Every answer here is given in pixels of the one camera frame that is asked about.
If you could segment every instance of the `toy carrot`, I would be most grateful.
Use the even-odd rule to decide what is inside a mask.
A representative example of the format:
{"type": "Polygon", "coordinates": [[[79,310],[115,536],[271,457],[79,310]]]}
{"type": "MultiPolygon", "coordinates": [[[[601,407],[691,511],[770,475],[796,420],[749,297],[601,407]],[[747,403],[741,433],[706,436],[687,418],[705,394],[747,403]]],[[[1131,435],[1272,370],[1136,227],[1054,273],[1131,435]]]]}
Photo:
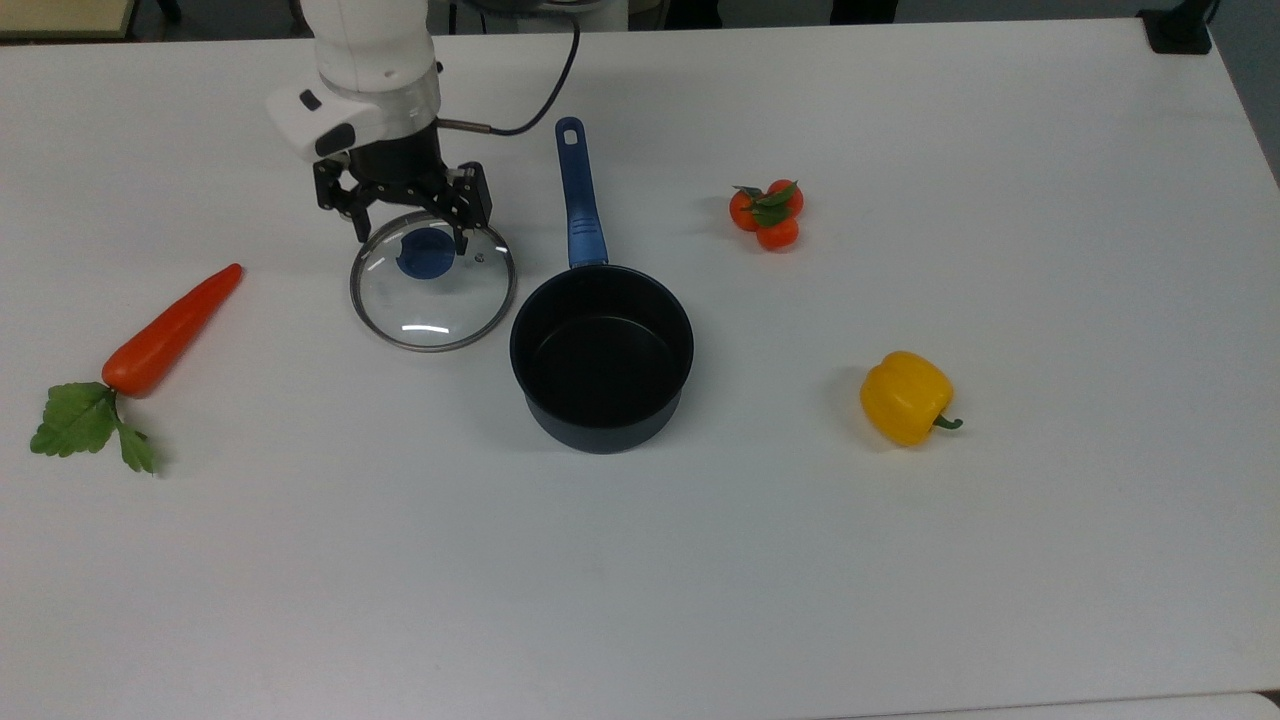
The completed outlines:
{"type": "Polygon", "coordinates": [[[120,420],[116,396],[150,393],[236,290],[243,273],[233,263],[170,305],[102,365],[106,384],[68,383],[49,388],[44,421],[31,438],[31,451],[60,457],[97,452],[113,432],[119,432],[124,462],[134,471],[155,473],[155,454],[147,437],[120,420]]]}

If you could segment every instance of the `tomato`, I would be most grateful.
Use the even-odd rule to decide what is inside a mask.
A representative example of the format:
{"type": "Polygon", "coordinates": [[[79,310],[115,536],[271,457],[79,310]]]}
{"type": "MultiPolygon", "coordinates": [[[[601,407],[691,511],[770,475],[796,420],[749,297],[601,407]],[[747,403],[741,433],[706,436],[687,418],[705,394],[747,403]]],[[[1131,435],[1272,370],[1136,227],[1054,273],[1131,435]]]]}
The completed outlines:
{"type": "Polygon", "coordinates": [[[758,240],[760,242],[760,247],[764,247],[765,250],[782,250],[795,242],[797,237],[800,237],[800,223],[797,223],[794,217],[787,218],[776,225],[755,231],[755,240],[758,240]]]}
{"type": "Polygon", "coordinates": [[[744,191],[737,191],[733,197],[728,199],[728,217],[733,218],[733,224],[745,229],[754,231],[760,227],[755,222],[755,215],[751,215],[751,196],[744,191]]]}
{"type": "MultiPolygon", "coordinates": [[[[788,181],[788,179],[773,181],[773,184],[769,186],[769,190],[767,190],[765,193],[773,195],[774,192],[782,192],[783,190],[787,188],[788,184],[796,184],[796,183],[795,181],[788,181]]],[[[792,218],[799,215],[800,210],[804,209],[804,193],[800,192],[799,184],[796,184],[796,192],[787,200],[786,205],[787,210],[791,210],[792,218]]]]}

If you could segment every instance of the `carrot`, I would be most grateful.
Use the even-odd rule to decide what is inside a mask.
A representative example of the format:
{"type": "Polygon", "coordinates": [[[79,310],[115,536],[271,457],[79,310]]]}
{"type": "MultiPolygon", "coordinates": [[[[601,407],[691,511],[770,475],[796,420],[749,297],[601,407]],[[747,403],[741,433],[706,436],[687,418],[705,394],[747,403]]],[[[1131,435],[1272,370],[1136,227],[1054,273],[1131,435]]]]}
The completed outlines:
{"type": "Polygon", "coordinates": [[[129,397],[148,395],[236,290],[243,274],[244,269],[232,263],[192,288],[108,359],[102,365],[102,382],[129,397]]]}

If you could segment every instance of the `black cable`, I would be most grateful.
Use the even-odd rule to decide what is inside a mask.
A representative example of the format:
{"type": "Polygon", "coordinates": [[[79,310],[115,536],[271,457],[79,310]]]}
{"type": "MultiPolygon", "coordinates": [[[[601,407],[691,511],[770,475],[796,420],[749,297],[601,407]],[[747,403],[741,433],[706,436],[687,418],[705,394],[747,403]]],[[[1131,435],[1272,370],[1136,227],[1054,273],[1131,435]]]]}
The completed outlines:
{"type": "Polygon", "coordinates": [[[534,126],[536,126],[543,119],[544,115],[547,115],[547,111],[552,109],[552,105],[556,104],[556,99],[559,97],[559,91],[564,87],[564,81],[568,78],[568,70],[570,68],[573,67],[573,58],[577,56],[577,45],[582,37],[582,28],[581,26],[577,24],[577,18],[575,18],[572,14],[567,14],[567,17],[568,22],[573,23],[573,45],[571,45],[568,49],[568,58],[564,59],[564,69],[561,70],[561,77],[559,79],[556,81],[556,87],[552,88],[552,94],[547,99],[547,102],[543,104],[541,110],[538,110],[538,114],[534,115],[534,119],[529,120],[527,123],[515,129],[493,128],[489,131],[492,135],[511,137],[513,135],[521,135],[529,132],[530,129],[532,129],[534,126]]]}

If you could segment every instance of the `carrot leaf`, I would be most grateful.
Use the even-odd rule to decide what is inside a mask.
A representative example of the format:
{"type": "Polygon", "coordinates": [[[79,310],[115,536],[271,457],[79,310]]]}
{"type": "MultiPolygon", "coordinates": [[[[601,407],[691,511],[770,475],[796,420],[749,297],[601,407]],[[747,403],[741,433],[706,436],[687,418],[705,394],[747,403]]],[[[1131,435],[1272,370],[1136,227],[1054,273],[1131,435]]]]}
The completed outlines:
{"type": "Polygon", "coordinates": [[[31,451],[67,457],[97,452],[115,429],[115,393],[102,383],[67,383],[49,388],[44,421],[31,451]]]}
{"type": "Polygon", "coordinates": [[[68,457],[97,452],[120,433],[120,456],[136,473],[155,473],[155,454],[147,437],[120,420],[115,391],[102,383],[67,383],[49,388],[44,421],[31,438],[31,451],[68,457]]]}
{"type": "Polygon", "coordinates": [[[147,443],[147,436],[140,433],[132,425],[119,418],[115,419],[115,429],[120,433],[120,457],[133,469],[134,473],[156,471],[155,452],[147,443]]]}

